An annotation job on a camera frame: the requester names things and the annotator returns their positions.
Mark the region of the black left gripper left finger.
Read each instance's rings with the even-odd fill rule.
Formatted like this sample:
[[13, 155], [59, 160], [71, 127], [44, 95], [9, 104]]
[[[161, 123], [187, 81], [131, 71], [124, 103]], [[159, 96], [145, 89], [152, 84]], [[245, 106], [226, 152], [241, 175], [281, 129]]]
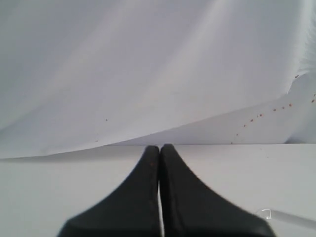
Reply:
[[147, 146], [132, 172], [105, 199], [69, 219], [60, 237], [159, 237], [159, 148]]

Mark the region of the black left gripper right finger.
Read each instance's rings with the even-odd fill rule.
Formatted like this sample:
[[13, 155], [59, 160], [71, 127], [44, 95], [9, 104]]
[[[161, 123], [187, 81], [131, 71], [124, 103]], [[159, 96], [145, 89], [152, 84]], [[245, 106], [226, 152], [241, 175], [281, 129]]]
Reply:
[[171, 144], [160, 150], [159, 185], [167, 237], [274, 236], [266, 221], [206, 186]]

